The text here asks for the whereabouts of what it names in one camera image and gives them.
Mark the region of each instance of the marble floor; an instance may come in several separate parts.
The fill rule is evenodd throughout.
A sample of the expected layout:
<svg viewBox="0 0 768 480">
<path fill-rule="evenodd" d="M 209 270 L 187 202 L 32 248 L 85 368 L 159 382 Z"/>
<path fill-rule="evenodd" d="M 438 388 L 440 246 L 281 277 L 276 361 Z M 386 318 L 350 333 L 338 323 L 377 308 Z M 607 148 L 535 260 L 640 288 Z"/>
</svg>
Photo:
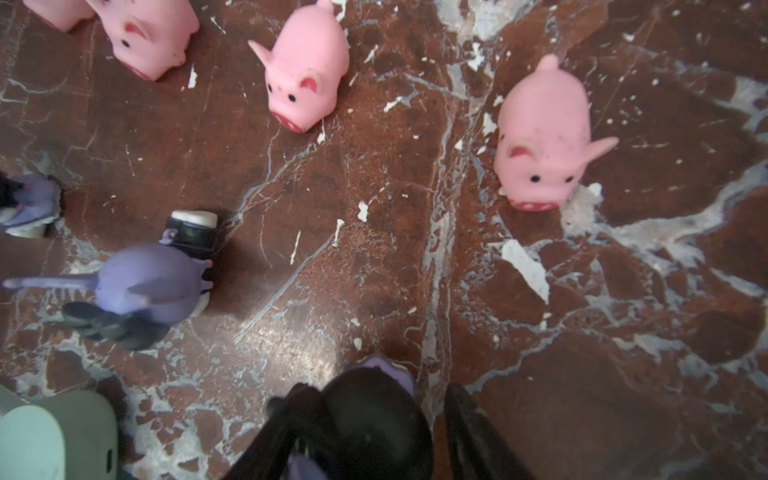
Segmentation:
<svg viewBox="0 0 768 480">
<path fill-rule="evenodd" d="M 351 67 L 306 134 L 247 40 L 310 2 L 192 3 L 187 63 L 151 84 L 100 22 L 0 2 L 0 168 L 65 191 L 47 238 L 0 238 L 0 276 L 96 269 L 174 209 L 221 219 L 208 311 L 147 352 L 61 326 L 72 293 L 0 292 L 2 385 L 100 392 L 126 474 L 215 479 L 269 397 L 383 352 L 438 479 L 449 382 L 540 480 L 768 477 L 768 2 L 335 0 Z M 525 214 L 498 195 L 497 99 L 550 52 L 621 144 Z"/>
</svg>

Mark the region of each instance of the toy figurine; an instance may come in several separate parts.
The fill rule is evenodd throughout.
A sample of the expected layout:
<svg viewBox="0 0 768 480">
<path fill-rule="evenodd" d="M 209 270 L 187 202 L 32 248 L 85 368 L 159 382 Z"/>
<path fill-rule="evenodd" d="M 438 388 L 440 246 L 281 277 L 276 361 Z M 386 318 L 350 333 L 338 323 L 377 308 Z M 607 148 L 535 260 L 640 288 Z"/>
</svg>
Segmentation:
<svg viewBox="0 0 768 480">
<path fill-rule="evenodd" d="M 296 10 L 272 51 L 253 40 L 248 45 L 264 63 L 270 112 L 285 128 L 302 133 L 333 112 L 349 44 L 331 0 Z"/>
<path fill-rule="evenodd" d="M 223 480 L 429 480 L 432 433 L 414 384 L 380 353 L 322 390 L 297 383 L 267 403 L 269 420 Z M 462 386 L 448 385 L 442 416 L 455 480 L 535 480 Z"/>
<path fill-rule="evenodd" d="M 618 138 L 591 141 L 584 85 L 546 55 L 515 85 L 498 115 L 494 169 L 509 203 L 541 212 L 560 207 L 587 165 L 611 151 Z"/>
<path fill-rule="evenodd" d="M 39 238 L 59 217 L 61 188 L 40 174 L 7 178 L 0 173 L 0 225 L 8 235 Z"/>
<path fill-rule="evenodd" d="M 85 0 L 24 0 L 24 5 L 48 26 L 70 31 L 80 20 L 96 15 Z"/>
<path fill-rule="evenodd" d="M 147 81 L 187 61 L 200 22 L 189 0 L 87 0 L 98 13 L 117 60 Z"/>
<path fill-rule="evenodd" d="M 267 403 L 270 419 L 223 480 L 429 480 L 432 433 L 414 385 L 381 354 L 322 390 L 297 383 Z"/>
<path fill-rule="evenodd" d="M 93 340 L 104 337 L 125 349 L 147 349 L 169 328 L 199 315 L 213 284 L 204 280 L 212 266 L 217 216 L 176 211 L 161 244 L 146 243 L 121 250 L 96 273 L 8 279 L 5 288 L 27 286 L 93 290 L 96 305 L 67 303 L 66 323 Z"/>
</svg>

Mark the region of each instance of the light green toy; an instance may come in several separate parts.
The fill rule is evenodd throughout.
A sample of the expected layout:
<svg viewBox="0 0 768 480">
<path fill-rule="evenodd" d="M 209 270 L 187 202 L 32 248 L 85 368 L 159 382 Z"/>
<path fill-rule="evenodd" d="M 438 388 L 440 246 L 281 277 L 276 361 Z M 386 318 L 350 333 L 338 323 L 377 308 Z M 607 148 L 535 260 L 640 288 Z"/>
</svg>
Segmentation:
<svg viewBox="0 0 768 480">
<path fill-rule="evenodd" d="M 113 480 L 118 424 L 104 397 L 67 392 L 34 404 L 0 386 L 2 480 Z"/>
</svg>

